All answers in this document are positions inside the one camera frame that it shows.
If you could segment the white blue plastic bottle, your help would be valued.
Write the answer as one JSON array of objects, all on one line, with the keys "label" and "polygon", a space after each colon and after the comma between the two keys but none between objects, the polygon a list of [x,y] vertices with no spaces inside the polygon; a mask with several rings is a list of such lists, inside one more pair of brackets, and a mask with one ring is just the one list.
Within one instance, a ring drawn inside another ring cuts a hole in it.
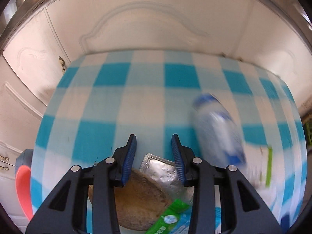
[{"label": "white blue plastic bottle", "polygon": [[211,94],[194,100],[192,121],[204,160],[213,166],[245,166],[242,136],[223,105]]}]

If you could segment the blue denim stool cushion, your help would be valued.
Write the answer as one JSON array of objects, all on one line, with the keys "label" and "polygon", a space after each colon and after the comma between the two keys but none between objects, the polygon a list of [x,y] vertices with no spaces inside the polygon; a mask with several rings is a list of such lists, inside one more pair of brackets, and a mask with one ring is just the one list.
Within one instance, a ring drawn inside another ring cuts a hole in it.
[{"label": "blue denim stool cushion", "polygon": [[33,149],[26,149],[24,150],[15,161],[15,169],[17,170],[22,165],[26,165],[31,168],[33,158]]}]

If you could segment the silver foil wrapper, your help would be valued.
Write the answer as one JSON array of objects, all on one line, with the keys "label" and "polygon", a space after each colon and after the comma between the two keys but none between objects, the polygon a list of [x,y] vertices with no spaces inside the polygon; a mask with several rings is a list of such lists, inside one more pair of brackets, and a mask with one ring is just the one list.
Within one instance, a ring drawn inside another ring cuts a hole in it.
[{"label": "silver foil wrapper", "polygon": [[194,188],[183,186],[178,178],[174,162],[148,153],[139,170],[156,181],[172,200],[180,199],[188,205],[192,204]]}]

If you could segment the red plastic trash bin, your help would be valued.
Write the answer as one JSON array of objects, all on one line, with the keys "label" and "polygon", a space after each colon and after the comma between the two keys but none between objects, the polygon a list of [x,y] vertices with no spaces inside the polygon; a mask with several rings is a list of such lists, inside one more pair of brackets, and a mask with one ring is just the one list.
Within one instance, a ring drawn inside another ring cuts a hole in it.
[{"label": "red plastic trash bin", "polygon": [[15,176],[15,190],[21,209],[29,221],[33,217],[30,183],[31,168],[27,165],[21,165]]}]

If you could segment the brown potato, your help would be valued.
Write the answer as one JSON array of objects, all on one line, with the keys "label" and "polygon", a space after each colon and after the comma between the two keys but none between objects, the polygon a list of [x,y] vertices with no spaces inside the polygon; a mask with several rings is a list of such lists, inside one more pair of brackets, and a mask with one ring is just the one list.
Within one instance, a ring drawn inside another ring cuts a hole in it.
[{"label": "brown potato", "polygon": [[128,182],[114,188],[118,224],[136,231],[146,231],[172,204],[171,197],[155,180],[132,169]]}]

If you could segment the blue white checkered tablecloth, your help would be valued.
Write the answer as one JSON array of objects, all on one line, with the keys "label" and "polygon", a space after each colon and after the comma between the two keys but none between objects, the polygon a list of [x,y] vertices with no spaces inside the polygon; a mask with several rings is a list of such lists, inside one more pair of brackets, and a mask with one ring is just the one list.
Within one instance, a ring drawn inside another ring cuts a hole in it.
[{"label": "blue white checkered tablecloth", "polygon": [[73,166],[92,166],[137,137],[133,166],[146,154],[171,160],[171,137],[201,155],[192,103],[215,96],[243,141],[271,147],[264,200],[284,228],[300,214],[307,150],[287,84],[264,69],[223,57],[177,51],[118,51],[73,61],[40,124],[31,166],[33,211]]}]

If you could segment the blue cartoon snack bag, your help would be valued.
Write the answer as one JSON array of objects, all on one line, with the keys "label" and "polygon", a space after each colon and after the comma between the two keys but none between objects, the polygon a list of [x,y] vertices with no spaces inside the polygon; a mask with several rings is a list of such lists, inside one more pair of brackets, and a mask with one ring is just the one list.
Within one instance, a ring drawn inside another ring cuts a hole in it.
[{"label": "blue cartoon snack bag", "polygon": [[159,219],[145,232],[146,234],[185,234],[189,231],[192,206],[180,199],[160,215]]}]

